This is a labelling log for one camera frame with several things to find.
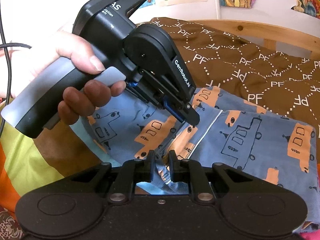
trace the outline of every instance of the wooden headboard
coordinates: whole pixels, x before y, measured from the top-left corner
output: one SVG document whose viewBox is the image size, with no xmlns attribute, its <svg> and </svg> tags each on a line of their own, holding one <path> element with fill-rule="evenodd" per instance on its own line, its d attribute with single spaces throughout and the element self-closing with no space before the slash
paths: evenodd
<svg viewBox="0 0 320 240">
<path fill-rule="evenodd" d="M 237 36 L 264 39 L 264 47 L 276 50 L 276 42 L 291 44 L 311 51 L 311 59 L 320 59 L 320 38 L 300 31 L 265 23 L 236 20 L 194 20 Z"/>
</svg>

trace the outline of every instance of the orange fabric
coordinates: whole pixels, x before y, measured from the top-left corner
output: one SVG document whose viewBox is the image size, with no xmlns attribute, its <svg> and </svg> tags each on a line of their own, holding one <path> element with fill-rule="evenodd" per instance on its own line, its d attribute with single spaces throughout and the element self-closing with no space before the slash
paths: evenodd
<svg viewBox="0 0 320 240">
<path fill-rule="evenodd" d="M 6 208 L 14 216 L 15 206 L 20 196 L 11 184 L 4 169 L 5 155 L 0 143 L 0 206 Z"/>
</svg>

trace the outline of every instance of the hand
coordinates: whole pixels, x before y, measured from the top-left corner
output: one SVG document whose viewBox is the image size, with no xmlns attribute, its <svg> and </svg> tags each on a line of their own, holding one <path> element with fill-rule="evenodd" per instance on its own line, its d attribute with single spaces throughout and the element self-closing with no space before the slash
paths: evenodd
<svg viewBox="0 0 320 240">
<path fill-rule="evenodd" d="M 60 56 L 70 58 L 78 69 L 90 74 L 105 70 L 86 40 L 59 31 L 39 46 L 12 53 L 12 97 L 16 97 L 41 71 Z M 3 68 L 3 64 L 6 64 L 4 57 L 1 60 L 0 66 Z M 92 115 L 96 107 L 104 106 L 112 96 L 119 96 L 124 89 L 124 81 L 116 82 L 109 88 L 99 81 L 91 80 L 84 86 L 84 93 L 68 87 L 63 92 L 63 101 L 58 105 L 60 119 L 68 125 L 74 124 L 79 116 Z"/>
</svg>

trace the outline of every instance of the bolt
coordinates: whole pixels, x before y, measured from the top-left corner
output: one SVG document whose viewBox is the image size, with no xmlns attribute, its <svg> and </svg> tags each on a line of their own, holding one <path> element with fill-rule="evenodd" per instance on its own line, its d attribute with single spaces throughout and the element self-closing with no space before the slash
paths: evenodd
<svg viewBox="0 0 320 240">
<path fill-rule="evenodd" d="M 159 199 L 158 200 L 158 204 L 165 204 L 165 200 L 164 199 Z"/>
<path fill-rule="evenodd" d="M 113 193 L 110 196 L 110 200 L 117 201 L 117 202 L 123 201 L 123 200 L 125 200 L 125 195 L 122 193 Z"/>
<path fill-rule="evenodd" d="M 213 195 L 210 193 L 199 193 L 198 199 L 201 201 L 210 201 L 213 199 Z"/>
</svg>

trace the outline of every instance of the gray handle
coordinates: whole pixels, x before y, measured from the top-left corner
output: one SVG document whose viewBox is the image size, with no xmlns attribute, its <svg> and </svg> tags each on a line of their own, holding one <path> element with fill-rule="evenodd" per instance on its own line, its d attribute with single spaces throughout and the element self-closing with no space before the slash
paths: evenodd
<svg viewBox="0 0 320 240">
<path fill-rule="evenodd" d="M 84 85 L 96 79 L 107 86 L 125 80 L 108 59 L 97 49 L 95 55 L 107 68 L 99 75 L 78 70 L 70 59 L 60 57 L 42 71 L 8 106 L 1 111 L 2 117 L 13 127 L 30 138 L 37 138 L 43 128 L 53 128 L 59 119 L 58 104 L 63 100 L 67 87 L 83 89 Z"/>
</svg>

